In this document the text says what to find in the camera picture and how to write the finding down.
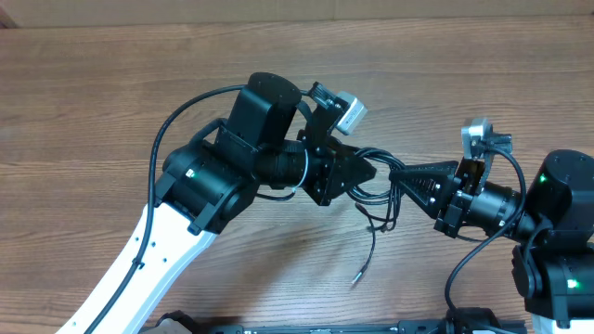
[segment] tabletop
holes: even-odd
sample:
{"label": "tabletop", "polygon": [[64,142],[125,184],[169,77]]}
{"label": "tabletop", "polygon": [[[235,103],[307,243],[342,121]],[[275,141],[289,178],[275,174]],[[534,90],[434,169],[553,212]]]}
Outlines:
{"label": "tabletop", "polygon": [[[136,226],[162,121],[256,71],[355,94],[369,113],[342,140],[407,164],[459,160],[460,126],[480,116],[513,134],[528,184],[553,149],[594,155],[594,17],[2,30],[0,45],[1,332],[54,332],[73,315]],[[208,99],[175,121],[160,165],[234,99]],[[303,127],[296,116],[288,138]],[[517,188],[502,159],[490,179]],[[380,168],[368,186],[387,185]],[[397,228],[378,235],[353,288],[371,243],[366,227],[346,196],[329,207],[303,192],[285,203],[257,199],[149,322],[174,310],[251,326],[443,317],[446,279],[474,245],[434,231],[404,198]],[[513,245],[496,240],[462,270],[458,306],[529,321],[510,274]]]}

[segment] cable tip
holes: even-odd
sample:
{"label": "cable tip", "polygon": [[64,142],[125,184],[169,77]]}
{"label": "cable tip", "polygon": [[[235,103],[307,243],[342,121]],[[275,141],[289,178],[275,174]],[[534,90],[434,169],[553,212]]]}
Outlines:
{"label": "cable tip", "polygon": [[353,280],[351,281],[351,285],[354,285],[356,282],[358,282],[359,278],[361,278],[362,275],[363,275],[363,272],[359,272],[359,274],[357,274],[355,276],[355,278],[353,278]]}

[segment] silver metal part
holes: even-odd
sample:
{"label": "silver metal part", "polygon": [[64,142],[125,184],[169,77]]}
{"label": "silver metal part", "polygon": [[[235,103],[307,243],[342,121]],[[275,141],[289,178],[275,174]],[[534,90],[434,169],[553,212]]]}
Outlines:
{"label": "silver metal part", "polygon": [[482,157],[474,157],[471,153],[471,147],[476,146],[477,139],[484,138],[484,134],[489,129],[489,120],[486,118],[476,118],[466,120],[462,126],[462,146],[464,147],[465,159],[480,159]]}
{"label": "silver metal part", "polygon": [[349,105],[336,128],[344,135],[350,135],[368,113],[368,109],[365,108],[361,100],[349,93],[340,92],[337,97],[343,99]]}

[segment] robotic arm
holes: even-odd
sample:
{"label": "robotic arm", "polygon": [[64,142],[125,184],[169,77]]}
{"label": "robotic arm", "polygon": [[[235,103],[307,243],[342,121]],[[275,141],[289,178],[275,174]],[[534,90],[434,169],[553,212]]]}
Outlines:
{"label": "robotic arm", "polygon": [[[327,206],[375,176],[376,169],[356,154],[358,148],[331,135],[334,129],[349,135],[365,116],[367,109],[356,97],[334,95],[320,83],[300,91],[270,73],[255,73],[246,85],[221,92],[230,90],[239,95],[228,120],[211,122],[167,157],[159,180],[149,183],[148,205],[122,253],[58,333],[137,333],[179,274],[226,224],[255,197],[271,199],[257,193],[261,185],[289,186],[293,194],[301,187],[317,205]],[[316,102],[314,112],[302,96]],[[168,119],[160,136],[192,103]],[[286,140],[296,110],[307,124],[297,140]],[[205,137],[214,131],[209,143]],[[474,225],[488,236],[519,241],[513,275],[526,310],[535,315],[535,327],[544,324],[542,333],[591,331],[592,320],[576,319],[594,318],[594,255],[587,247],[593,232],[588,213],[594,211],[594,160],[574,151],[552,152],[528,191],[524,210],[521,194],[486,181],[494,152],[510,153],[510,135],[475,120],[462,129],[462,137],[465,156],[459,165],[447,161],[392,169],[393,188],[409,195],[436,219],[434,228],[452,238],[464,225]],[[159,141],[158,136],[153,163]],[[446,319],[432,334],[501,328],[488,309],[450,307]]]}

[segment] green led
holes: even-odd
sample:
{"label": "green led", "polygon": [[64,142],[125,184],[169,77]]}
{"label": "green led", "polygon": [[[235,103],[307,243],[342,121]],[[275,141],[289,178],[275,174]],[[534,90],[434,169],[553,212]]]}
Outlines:
{"label": "green led", "polygon": [[569,289],[579,289],[579,282],[575,279],[568,279],[567,280],[567,288]]}

